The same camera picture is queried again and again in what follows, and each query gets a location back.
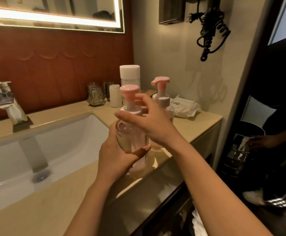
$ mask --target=pink pump head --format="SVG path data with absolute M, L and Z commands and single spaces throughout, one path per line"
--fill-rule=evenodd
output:
M 120 93 L 124 95 L 126 101 L 135 101 L 135 94 L 139 93 L 140 88 L 135 84 L 127 84 L 120 87 Z
M 158 89 L 165 89 L 166 88 L 166 83 L 170 82 L 170 78 L 169 77 L 165 77 L 165 76 L 159 76 L 156 77 L 151 84 L 154 86 L 156 84 Z

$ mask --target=sink drain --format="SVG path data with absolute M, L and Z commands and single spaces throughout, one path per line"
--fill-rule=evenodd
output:
M 49 170 L 43 170 L 41 172 L 38 172 L 37 174 L 34 175 L 34 177 L 32 178 L 32 182 L 33 183 L 39 183 L 44 181 L 46 178 L 48 178 L 48 176 L 50 176 L 51 171 Z

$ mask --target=beige countertop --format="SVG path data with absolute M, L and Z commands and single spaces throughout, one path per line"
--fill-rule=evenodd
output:
M 90 107 L 86 101 L 47 109 L 27 116 L 33 122 L 28 129 L 45 127 L 85 113 L 94 114 L 107 127 L 117 120 L 114 112 L 119 108 Z M 222 119 L 221 116 L 201 111 L 189 119 L 174 118 L 174 125 L 186 140 L 192 142 Z M 0 139 L 16 135 L 9 119 L 0 121 Z M 168 151 L 151 150 L 147 155 L 147 167 L 137 175 L 126 175 L 112 187 L 108 202 L 112 202 L 141 179 L 171 157 Z M 26 198 L 0 210 L 0 235 L 62 235 L 78 209 L 88 187 L 94 182 L 98 161 L 52 183 Z

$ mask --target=hand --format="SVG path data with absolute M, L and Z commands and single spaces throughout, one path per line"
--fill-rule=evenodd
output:
M 274 148 L 280 144 L 278 135 L 256 136 L 247 141 L 249 149 Z
M 143 111 L 143 113 L 147 113 L 147 116 L 141 117 L 126 111 L 118 111 L 115 113 L 118 119 L 138 126 L 150 139 L 164 147 L 170 146 L 177 137 L 182 137 L 153 99 L 144 93 L 138 93 L 135 96 L 137 98 L 136 105 L 147 107 Z
M 116 123 L 111 124 L 108 138 L 101 145 L 96 177 L 98 182 L 107 183 L 109 186 L 125 175 L 130 167 L 150 150 L 147 145 L 131 154 L 125 153 L 117 142 Z

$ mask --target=mirror light strip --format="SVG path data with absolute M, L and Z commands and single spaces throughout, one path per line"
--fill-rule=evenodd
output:
M 51 14 L 44 14 L 44 13 L 35 13 L 35 12 L 28 12 L 28 11 L 15 11 L 15 10 L 7 10 L 7 9 L 0 9 L 0 18 L 63 23 L 63 24 L 73 24 L 73 25 L 120 28 L 121 25 L 120 25 L 119 1 L 114 0 L 114 5 L 115 5 L 115 18 L 116 18 L 115 22 L 78 18 L 78 17 L 69 17 L 69 16 L 51 15 Z

